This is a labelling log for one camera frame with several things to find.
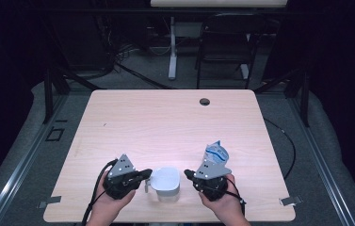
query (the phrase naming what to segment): black hole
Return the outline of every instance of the black hole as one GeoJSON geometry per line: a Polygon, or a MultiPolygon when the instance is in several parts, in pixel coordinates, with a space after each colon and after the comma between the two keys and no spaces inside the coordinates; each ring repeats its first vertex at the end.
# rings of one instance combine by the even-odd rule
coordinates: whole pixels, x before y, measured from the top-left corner
{"type": "Polygon", "coordinates": [[[201,105],[210,105],[210,101],[207,98],[202,98],[202,99],[200,99],[200,104],[201,105]]]}

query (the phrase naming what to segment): human hand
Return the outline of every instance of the human hand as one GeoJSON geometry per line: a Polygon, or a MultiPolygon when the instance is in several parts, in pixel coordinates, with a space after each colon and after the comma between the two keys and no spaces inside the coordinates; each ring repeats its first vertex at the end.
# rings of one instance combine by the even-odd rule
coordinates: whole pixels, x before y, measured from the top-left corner
{"type": "MultiPolygon", "coordinates": [[[[104,172],[101,177],[100,183],[98,184],[96,197],[103,194],[104,180],[107,175],[107,171],[104,172]]],[[[136,194],[135,190],[130,191],[126,196],[124,196],[121,200],[114,200],[110,196],[104,193],[101,197],[94,203],[92,206],[91,217],[87,222],[88,226],[109,226],[113,220],[118,216],[121,209],[126,206],[136,194]]]]}
{"type": "MultiPolygon", "coordinates": [[[[235,184],[235,178],[232,174],[226,175],[228,179],[235,184]]],[[[227,190],[237,195],[237,191],[233,184],[227,180],[227,190]]],[[[242,214],[241,203],[239,200],[231,195],[225,194],[221,199],[210,202],[203,193],[199,192],[202,204],[211,209],[216,217],[223,222],[226,226],[245,225],[250,226],[250,223],[245,219],[242,214]]]]}

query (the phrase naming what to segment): white cup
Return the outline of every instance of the white cup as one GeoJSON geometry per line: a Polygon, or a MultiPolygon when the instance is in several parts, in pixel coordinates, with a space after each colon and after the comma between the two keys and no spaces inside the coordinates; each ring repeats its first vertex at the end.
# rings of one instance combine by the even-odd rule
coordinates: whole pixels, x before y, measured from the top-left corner
{"type": "Polygon", "coordinates": [[[151,174],[151,187],[161,202],[177,202],[180,197],[180,173],[173,167],[155,169],[151,174]]]}

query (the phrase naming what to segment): table top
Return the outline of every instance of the table top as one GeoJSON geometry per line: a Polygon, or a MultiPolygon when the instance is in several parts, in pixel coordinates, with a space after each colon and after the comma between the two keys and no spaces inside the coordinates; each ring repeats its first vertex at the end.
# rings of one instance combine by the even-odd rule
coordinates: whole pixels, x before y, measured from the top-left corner
{"type": "Polygon", "coordinates": [[[207,144],[220,140],[226,167],[247,202],[249,221],[289,221],[292,206],[254,93],[250,90],[97,90],[92,92],[44,219],[81,221],[104,165],[126,153],[137,170],[175,167],[178,202],[159,202],[144,183],[115,222],[218,222],[184,170],[196,170],[207,144]],[[206,98],[209,105],[201,105],[206,98]]]}
{"type": "Polygon", "coordinates": [[[151,0],[163,8],[284,8],[287,0],[151,0]]]}

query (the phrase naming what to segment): chair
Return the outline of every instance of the chair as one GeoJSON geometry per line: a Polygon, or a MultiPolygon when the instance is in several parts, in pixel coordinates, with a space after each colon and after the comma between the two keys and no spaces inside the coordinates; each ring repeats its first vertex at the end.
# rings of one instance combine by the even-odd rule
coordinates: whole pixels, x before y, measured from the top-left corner
{"type": "Polygon", "coordinates": [[[200,88],[202,63],[250,65],[245,89],[250,83],[257,42],[266,29],[266,19],[259,14],[220,13],[202,24],[200,48],[195,68],[200,88]]]}

